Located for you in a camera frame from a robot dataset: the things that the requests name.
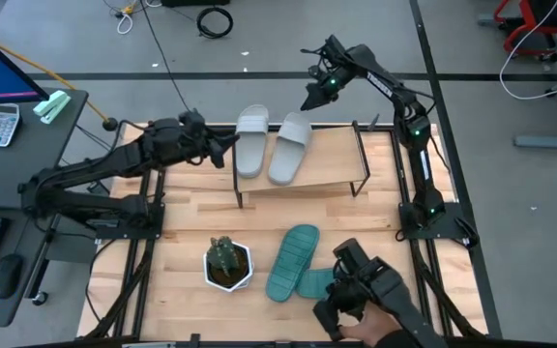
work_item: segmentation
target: wooden tabletop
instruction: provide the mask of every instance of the wooden tabletop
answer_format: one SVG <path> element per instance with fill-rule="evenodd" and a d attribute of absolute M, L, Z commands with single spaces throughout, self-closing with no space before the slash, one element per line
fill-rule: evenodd
<path fill-rule="evenodd" d="M 125 140 L 139 135 L 126 130 Z M 362 134 L 371 177 L 358 197 L 345 184 L 321 187 L 264 190 L 244 194 L 238 209 L 233 191 L 231 155 L 225 168 L 215 169 L 207 160 L 200 166 L 179 164 L 168 169 L 165 184 L 164 231 L 154 252 L 145 305 L 142 339 L 189 340 L 328 340 L 312 313 L 314 300 L 294 294 L 286 303 L 265 295 L 265 284 L 285 232 L 300 223 L 321 231 L 311 268 L 332 267 L 333 248 L 356 238 L 369 257 L 378 255 L 402 275 L 418 305 L 415 278 L 406 242 L 398 243 L 400 201 L 392 143 L 386 132 Z M 434 135 L 440 144 L 437 134 Z M 448 171 L 429 143 L 436 186 L 447 201 L 454 200 Z M 406 168 L 409 168 L 403 151 Z M 410 189 L 411 173 L 406 173 Z M 113 196 L 138 193 L 140 179 L 116 179 Z M 204 281 L 202 257 L 211 237 L 229 236 L 250 247 L 254 274 L 250 286 L 228 294 Z M 98 258 L 89 294 L 97 312 L 104 315 L 121 288 L 128 241 L 117 241 Z M 451 241 L 436 241 L 444 286 L 463 315 L 486 332 L 483 310 L 468 252 Z M 424 243 L 421 247 L 425 254 Z M 429 296 L 435 327 L 439 331 L 436 302 Z M 127 313 L 125 333 L 130 332 L 136 295 Z M 97 324 L 85 304 L 78 334 Z"/>
<path fill-rule="evenodd" d="M 313 185 L 360 182 L 365 179 L 365 167 L 353 127 L 314 130 L 294 181 L 278 186 L 270 181 L 268 171 L 277 145 L 277 134 L 268 134 L 261 173 L 253 179 L 238 176 L 238 191 L 298 188 Z"/>

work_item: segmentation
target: person's arm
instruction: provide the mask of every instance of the person's arm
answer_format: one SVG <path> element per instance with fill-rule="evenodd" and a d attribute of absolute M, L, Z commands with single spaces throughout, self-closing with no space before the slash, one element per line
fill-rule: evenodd
<path fill-rule="evenodd" d="M 366 303 L 363 320 L 358 325 L 339 329 L 344 337 L 360 339 L 369 347 L 417 347 L 409 333 L 401 328 L 392 315 L 372 303 Z"/>

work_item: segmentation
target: gray desk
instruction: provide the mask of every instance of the gray desk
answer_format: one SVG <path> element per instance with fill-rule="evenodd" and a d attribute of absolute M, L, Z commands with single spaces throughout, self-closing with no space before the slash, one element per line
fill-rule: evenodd
<path fill-rule="evenodd" d="M 47 93 L 56 89 L 44 88 Z M 65 90 L 72 100 L 50 124 L 40 122 L 35 102 L 21 103 L 23 125 L 7 148 L 0 148 L 0 208 L 20 208 L 18 184 L 29 181 L 40 169 L 59 163 L 74 125 L 87 101 L 87 92 Z"/>
<path fill-rule="evenodd" d="M 55 89 L 45 88 L 48 93 Z M 16 193 L 18 183 L 29 180 L 32 174 L 59 162 L 87 100 L 87 92 L 66 91 L 72 100 L 51 125 L 40 122 L 31 111 L 35 103 L 21 105 L 23 128 L 15 135 L 9 148 L 0 148 L 0 218 L 8 218 L 12 224 L 5 231 L 0 244 L 0 259 L 10 253 L 23 257 L 20 283 L 16 292 L 6 300 L 0 300 L 0 327 L 12 323 L 23 298 L 39 254 L 45 243 L 44 233 L 18 209 L 20 199 Z"/>

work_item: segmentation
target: white cable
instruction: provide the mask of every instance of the white cable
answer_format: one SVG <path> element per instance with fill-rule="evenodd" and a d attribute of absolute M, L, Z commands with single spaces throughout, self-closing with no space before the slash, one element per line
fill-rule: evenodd
<path fill-rule="evenodd" d="M 131 22 L 131 26 L 129 26 L 128 29 L 126 29 L 125 31 L 122 31 L 122 23 L 124 23 L 126 21 L 126 19 Z M 120 19 L 120 23 L 117 24 L 117 34 L 126 35 L 126 34 L 130 33 L 130 31 L 132 30 L 133 25 L 134 25 L 134 22 L 132 21 L 132 17 L 127 15 L 127 14 L 122 14 L 122 19 Z"/>
<path fill-rule="evenodd" d="M 518 96 L 518 95 L 514 94 L 513 92 L 511 92 L 509 90 L 506 83 L 504 82 L 504 78 L 502 77 L 502 74 L 504 73 L 504 70 L 507 68 L 509 62 L 511 62 L 511 59 L 513 59 L 514 54 L 517 52 L 517 50 L 519 49 L 521 44 L 523 44 L 523 42 L 526 41 L 526 39 L 528 39 L 528 37 L 530 35 L 532 35 L 532 33 L 537 31 L 537 29 L 539 29 L 549 19 L 551 14 L 553 14 L 553 11 L 556 10 L 556 7 L 557 7 L 557 1 L 556 1 L 555 4 L 553 4 L 553 6 L 551 7 L 551 10 L 549 10 L 549 13 L 545 16 L 545 18 L 542 19 L 541 23 L 539 23 L 536 27 L 534 27 L 534 29 L 532 29 L 528 33 L 528 35 L 524 36 L 523 39 L 521 39 L 521 41 L 519 41 L 519 43 L 515 45 L 515 47 L 513 49 L 513 52 L 511 52 L 511 54 L 509 54 L 509 58 L 507 58 L 507 61 L 504 63 L 504 66 L 502 67 L 502 70 L 500 71 L 500 83 L 502 83 L 502 87 L 504 87 L 504 90 L 507 91 L 507 93 L 515 99 L 518 99 L 520 101 L 533 101 L 533 100 L 537 100 L 537 99 L 540 99 L 540 98 L 545 98 L 545 97 L 557 94 L 557 90 L 555 90 L 555 91 L 551 91 L 549 93 L 545 93 L 545 94 L 540 95 L 540 96 L 521 97 L 521 96 Z"/>
<path fill-rule="evenodd" d="M 152 4 L 150 4 L 150 0 L 145 0 L 145 5 L 147 7 L 160 7 L 160 6 L 162 6 L 162 3 L 159 3 L 158 5 L 152 5 Z"/>

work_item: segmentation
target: black sleeve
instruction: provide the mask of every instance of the black sleeve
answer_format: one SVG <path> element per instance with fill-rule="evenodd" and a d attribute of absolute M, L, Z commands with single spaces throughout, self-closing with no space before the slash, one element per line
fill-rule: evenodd
<path fill-rule="evenodd" d="M 384 338 L 380 339 L 375 348 L 410 348 L 417 347 L 406 330 L 399 330 L 387 334 Z"/>

